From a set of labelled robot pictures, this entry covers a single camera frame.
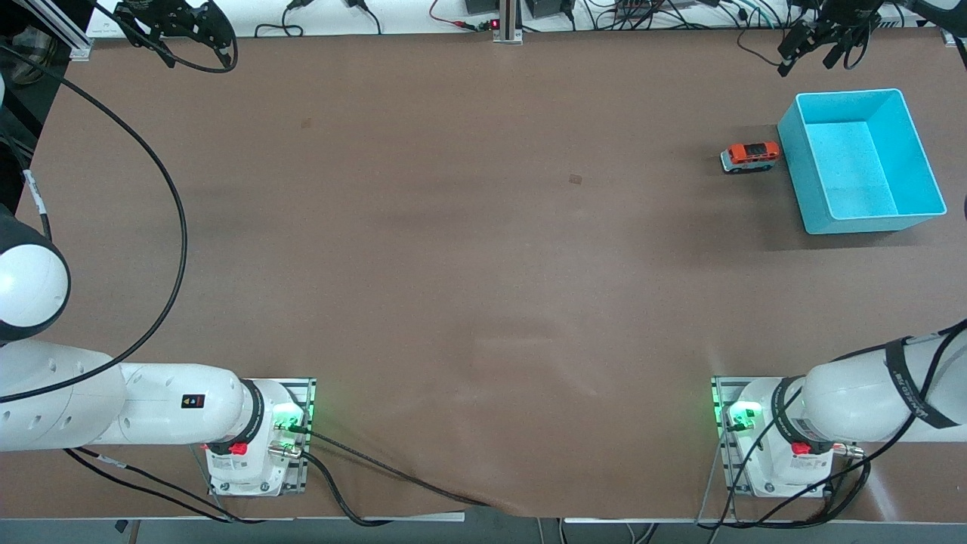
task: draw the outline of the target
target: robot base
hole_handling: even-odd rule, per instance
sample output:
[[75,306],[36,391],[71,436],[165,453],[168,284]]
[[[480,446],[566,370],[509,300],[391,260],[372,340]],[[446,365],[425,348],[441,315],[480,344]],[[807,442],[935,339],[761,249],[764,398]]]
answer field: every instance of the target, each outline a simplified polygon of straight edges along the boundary
[[[796,455],[775,425],[755,441],[772,421],[772,395],[780,378],[712,378],[712,396],[718,431],[724,433],[721,448],[726,486],[736,495],[786,498],[830,475],[833,452]],[[730,431],[733,427],[746,427]],[[738,481],[736,475],[750,448],[752,456]],[[822,488],[803,497],[822,498]]]
[[265,415],[243,455],[216,455],[206,451],[213,493],[234,497],[276,497],[306,490],[307,462],[269,451],[272,443],[308,449],[305,435],[279,429],[279,425],[312,426],[314,378],[253,379],[265,403]]

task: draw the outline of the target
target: white cable label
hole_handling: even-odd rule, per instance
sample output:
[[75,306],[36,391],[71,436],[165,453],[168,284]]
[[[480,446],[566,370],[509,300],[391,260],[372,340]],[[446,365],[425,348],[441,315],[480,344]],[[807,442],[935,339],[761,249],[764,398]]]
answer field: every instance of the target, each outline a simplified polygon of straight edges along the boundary
[[30,169],[23,170],[23,178],[27,180],[27,187],[30,188],[30,195],[34,197],[34,203],[37,204],[37,211],[41,215],[47,213],[47,208],[44,206],[44,199],[41,198],[41,192],[37,189],[37,180],[34,179],[34,173]]
[[98,461],[101,461],[103,463],[107,463],[109,465],[113,465],[113,466],[115,466],[117,468],[127,468],[128,467],[127,465],[125,465],[124,463],[121,463],[117,459],[111,459],[110,457],[107,457],[107,456],[104,456],[104,455],[99,455],[98,456]]

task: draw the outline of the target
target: toy car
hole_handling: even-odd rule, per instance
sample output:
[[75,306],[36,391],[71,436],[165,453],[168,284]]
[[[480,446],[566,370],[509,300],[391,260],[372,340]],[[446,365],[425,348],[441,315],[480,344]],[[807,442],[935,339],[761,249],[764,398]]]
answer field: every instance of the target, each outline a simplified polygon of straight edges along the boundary
[[779,144],[774,141],[760,143],[734,143],[722,151],[722,169],[726,173],[763,172],[772,169],[779,158]]

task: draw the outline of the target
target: gray floor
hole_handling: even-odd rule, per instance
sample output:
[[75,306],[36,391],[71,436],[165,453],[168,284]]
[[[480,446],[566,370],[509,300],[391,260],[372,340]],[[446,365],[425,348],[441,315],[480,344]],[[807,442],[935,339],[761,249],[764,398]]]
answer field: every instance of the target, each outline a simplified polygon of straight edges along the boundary
[[[0,542],[4,544],[127,544],[131,525],[124,532],[113,521],[0,521]],[[543,519],[544,541],[559,544],[557,522]],[[633,526],[641,535],[645,526]],[[565,524],[569,544],[625,544],[630,542],[624,525]],[[702,544],[709,533],[688,524],[659,526],[652,544]],[[316,542],[444,544],[538,544],[537,520],[515,518],[488,508],[467,512],[464,523],[394,522],[381,528],[363,529],[348,521],[320,520],[269,522],[256,526],[222,525],[210,521],[144,521],[138,544],[302,544]],[[768,529],[723,530],[717,544],[963,544],[967,526],[829,524],[793,532]]]

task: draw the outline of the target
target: metal connector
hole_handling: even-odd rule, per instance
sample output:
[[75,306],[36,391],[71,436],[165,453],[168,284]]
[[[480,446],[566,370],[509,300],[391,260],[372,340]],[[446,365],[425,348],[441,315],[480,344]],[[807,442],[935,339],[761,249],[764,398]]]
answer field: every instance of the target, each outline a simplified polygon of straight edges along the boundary
[[269,454],[288,457],[289,459],[299,459],[302,457],[302,448],[295,444],[286,444],[274,441],[269,444]]
[[842,443],[833,444],[833,453],[841,455],[846,459],[864,459],[866,452],[860,446],[851,446]]

